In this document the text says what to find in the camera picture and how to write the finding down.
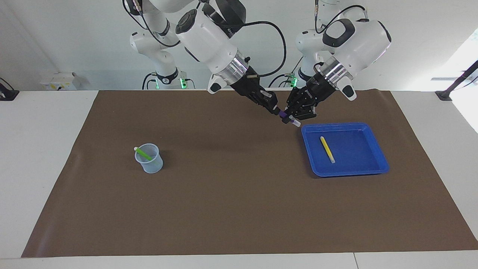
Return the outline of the yellow pen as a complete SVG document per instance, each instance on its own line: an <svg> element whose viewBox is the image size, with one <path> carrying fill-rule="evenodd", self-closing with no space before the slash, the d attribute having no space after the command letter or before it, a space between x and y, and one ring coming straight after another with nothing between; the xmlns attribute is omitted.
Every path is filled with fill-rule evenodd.
<svg viewBox="0 0 478 269"><path fill-rule="evenodd" d="M324 137L324 136L321 136L321 137L320 137L320 141L321 141L321 143L322 143L322 145L323 145L323 147L324 147L324 150L325 150L325 152L326 152L326 154L327 154L327 156L328 156L330 162L331 162L332 164L336 163L336 160L335 160L335 158L334 158L334 156L333 156L333 153L332 153L331 150L330 150L330 147L329 147L327 141L325 140L325 137Z"/></svg>

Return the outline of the green pen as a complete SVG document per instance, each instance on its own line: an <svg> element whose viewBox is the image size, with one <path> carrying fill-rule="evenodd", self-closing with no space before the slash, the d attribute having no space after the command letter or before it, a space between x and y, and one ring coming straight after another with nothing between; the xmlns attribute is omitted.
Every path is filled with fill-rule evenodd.
<svg viewBox="0 0 478 269"><path fill-rule="evenodd" d="M152 161L153 158L151 156L149 156L148 154L146 154L142 149L140 149L139 147L135 147L134 148L134 151L136 153L138 153L139 155L141 155L143 158L145 158L145 160L147 161Z"/></svg>

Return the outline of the purple pen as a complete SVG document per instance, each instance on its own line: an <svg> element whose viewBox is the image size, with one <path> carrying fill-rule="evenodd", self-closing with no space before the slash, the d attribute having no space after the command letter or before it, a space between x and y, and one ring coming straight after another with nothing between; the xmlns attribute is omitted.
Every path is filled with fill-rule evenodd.
<svg viewBox="0 0 478 269"><path fill-rule="evenodd" d="M284 124L293 124L296 127L301 127L301 122L297 118L294 118L292 115L288 115L281 109L278 109L278 116Z"/></svg>

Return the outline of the white power strip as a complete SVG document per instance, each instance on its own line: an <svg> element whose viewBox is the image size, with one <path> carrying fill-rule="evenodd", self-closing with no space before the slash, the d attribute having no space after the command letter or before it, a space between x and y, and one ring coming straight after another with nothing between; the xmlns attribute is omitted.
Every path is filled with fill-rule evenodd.
<svg viewBox="0 0 478 269"><path fill-rule="evenodd" d="M78 90L80 83L74 72L59 72L48 77L41 78L40 85L44 90L69 91Z"/></svg>

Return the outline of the blue plastic tray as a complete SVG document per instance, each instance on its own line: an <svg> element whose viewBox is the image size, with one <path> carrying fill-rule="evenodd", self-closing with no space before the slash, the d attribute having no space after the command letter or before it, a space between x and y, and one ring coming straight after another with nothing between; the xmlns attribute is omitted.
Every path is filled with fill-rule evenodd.
<svg viewBox="0 0 478 269"><path fill-rule="evenodd" d="M380 175L390 170L371 127L365 123L308 124L301 133L311 169L319 177ZM330 162L321 136L336 163Z"/></svg>

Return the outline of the brown table mat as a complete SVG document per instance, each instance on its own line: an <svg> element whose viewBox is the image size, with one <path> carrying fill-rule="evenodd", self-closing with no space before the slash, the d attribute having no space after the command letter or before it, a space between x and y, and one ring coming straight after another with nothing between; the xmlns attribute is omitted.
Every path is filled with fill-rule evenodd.
<svg viewBox="0 0 478 269"><path fill-rule="evenodd" d="M22 257L478 250L392 94L357 95L310 122L368 124L384 175L314 175L300 129L232 91L101 91Z"/></svg>

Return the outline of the translucent plastic cup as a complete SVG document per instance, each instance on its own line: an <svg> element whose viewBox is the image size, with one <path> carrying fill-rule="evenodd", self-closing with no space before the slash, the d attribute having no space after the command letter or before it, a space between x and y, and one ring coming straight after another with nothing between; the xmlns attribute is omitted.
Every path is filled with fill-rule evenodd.
<svg viewBox="0 0 478 269"><path fill-rule="evenodd" d="M147 161L145 160L145 158L143 158L141 155L134 151L135 160L142 166L144 172L149 174L159 172L164 165L164 161L160 156L160 150L157 145L152 143L146 143L138 147L153 158L152 161Z"/></svg>

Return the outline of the black stand with pole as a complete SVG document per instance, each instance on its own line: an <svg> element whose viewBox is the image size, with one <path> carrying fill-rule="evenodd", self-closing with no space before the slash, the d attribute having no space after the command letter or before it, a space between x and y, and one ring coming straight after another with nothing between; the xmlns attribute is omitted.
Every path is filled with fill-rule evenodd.
<svg viewBox="0 0 478 269"><path fill-rule="evenodd" d="M478 59L468 67L454 82L445 90L435 91L435 94L441 101L452 101L450 94L459 87L467 78L469 78L476 70L478 70Z"/></svg>

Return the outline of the black table clamp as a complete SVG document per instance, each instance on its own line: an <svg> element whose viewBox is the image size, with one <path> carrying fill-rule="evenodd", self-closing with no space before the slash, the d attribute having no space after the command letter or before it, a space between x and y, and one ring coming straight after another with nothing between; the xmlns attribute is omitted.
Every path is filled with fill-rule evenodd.
<svg viewBox="0 0 478 269"><path fill-rule="evenodd" d="M0 101L13 101L18 96L18 94L18 90L15 90L15 88L12 87L9 82L0 77Z"/></svg>

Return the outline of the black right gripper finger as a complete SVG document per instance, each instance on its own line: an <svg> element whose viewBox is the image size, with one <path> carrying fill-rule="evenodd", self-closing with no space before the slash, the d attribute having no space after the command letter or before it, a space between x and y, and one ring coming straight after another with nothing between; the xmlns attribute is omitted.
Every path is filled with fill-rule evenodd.
<svg viewBox="0 0 478 269"><path fill-rule="evenodd" d="M264 107L269 113L273 115L278 115L280 113L280 108L278 107L276 101L259 101L259 105Z"/></svg>
<svg viewBox="0 0 478 269"><path fill-rule="evenodd" d="M266 104L266 107L269 109L276 109L278 100L275 92L261 90L261 94L263 95L263 101Z"/></svg>

